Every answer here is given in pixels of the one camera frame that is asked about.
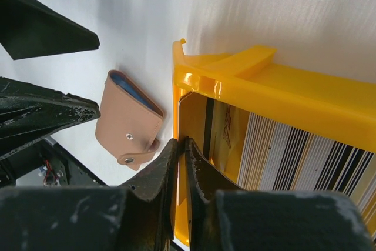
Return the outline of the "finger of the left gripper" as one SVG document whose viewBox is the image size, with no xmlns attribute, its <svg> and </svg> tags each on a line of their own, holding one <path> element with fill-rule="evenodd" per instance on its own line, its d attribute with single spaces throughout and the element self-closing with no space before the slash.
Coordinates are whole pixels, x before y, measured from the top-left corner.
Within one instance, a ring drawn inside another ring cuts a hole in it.
<svg viewBox="0 0 376 251">
<path fill-rule="evenodd" d="M 99 117 L 99 106 L 92 100 L 2 77 L 1 159 Z"/>
<path fill-rule="evenodd" d="M 19 60 L 96 50 L 99 38 L 38 0 L 1 0 L 1 45 Z"/>
</svg>

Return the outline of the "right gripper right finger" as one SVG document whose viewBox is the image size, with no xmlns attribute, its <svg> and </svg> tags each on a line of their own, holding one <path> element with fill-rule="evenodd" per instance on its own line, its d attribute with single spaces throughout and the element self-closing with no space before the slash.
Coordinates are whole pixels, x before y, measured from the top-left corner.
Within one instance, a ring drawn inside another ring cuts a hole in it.
<svg viewBox="0 0 376 251">
<path fill-rule="evenodd" d="M 353 202 L 326 191 L 247 191 L 186 138 L 191 250 L 374 250 Z"/>
</svg>

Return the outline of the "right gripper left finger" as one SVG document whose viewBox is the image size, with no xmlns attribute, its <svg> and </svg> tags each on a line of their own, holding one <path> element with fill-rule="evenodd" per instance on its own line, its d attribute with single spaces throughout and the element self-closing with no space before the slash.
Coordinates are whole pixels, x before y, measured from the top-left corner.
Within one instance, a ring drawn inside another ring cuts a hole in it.
<svg viewBox="0 0 376 251">
<path fill-rule="evenodd" d="M 1 190 L 2 250 L 169 250 L 178 142 L 120 186 Z"/>
</svg>

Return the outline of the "tan leather card holder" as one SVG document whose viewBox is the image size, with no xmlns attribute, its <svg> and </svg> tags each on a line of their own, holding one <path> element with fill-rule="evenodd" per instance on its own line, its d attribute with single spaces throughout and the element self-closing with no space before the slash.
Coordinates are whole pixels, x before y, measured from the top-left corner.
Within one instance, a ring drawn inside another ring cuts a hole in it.
<svg viewBox="0 0 376 251">
<path fill-rule="evenodd" d="M 163 122 L 163 110 L 125 73 L 108 72 L 95 136 L 118 164 L 139 170 L 151 161 Z"/>
</svg>

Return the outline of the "gold credit card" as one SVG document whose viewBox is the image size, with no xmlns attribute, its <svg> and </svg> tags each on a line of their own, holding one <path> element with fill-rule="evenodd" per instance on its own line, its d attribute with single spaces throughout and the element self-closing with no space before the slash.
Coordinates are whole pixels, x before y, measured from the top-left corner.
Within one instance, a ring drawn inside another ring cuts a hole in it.
<svg viewBox="0 0 376 251">
<path fill-rule="evenodd" d="M 203 150 L 206 123 L 207 97 L 199 93 L 188 92 L 174 101 L 173 124 L 174 138 L 179 143 L 185 137 L 195 140 L 200 150 Z M 186 168 L 184 154 L 179 156 L 177 204 L 180 206 L 186 199 Z"/>
</svg>

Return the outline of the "yellow plastic bin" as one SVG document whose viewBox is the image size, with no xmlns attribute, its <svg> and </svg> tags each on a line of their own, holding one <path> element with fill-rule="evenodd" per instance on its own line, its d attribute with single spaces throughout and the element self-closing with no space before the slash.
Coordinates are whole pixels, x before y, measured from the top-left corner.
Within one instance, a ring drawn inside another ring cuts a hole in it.
<svg viewBox="0 0 376 251">
<path fill-rule="evenodd" d="M 337 192 L 241 187 L 238 173 L 252 113 L 375 153 L 374 84 L 276 64 L 276 49 L 266 46 L 254 46 L 237 54 L 206 55 L 186 55 L 183 46 L 184 40 L 172 46 L 173 103 L 188 92 L 207 97 L 204 145 L 200 151 L 240 188 L 260 192 Z M 176 237 L 190 248 L 187 176 L 186 199 L 176 207 Z M 375 247 L 375 236 L 371 236 L 371 241 Z"/>
</svg>

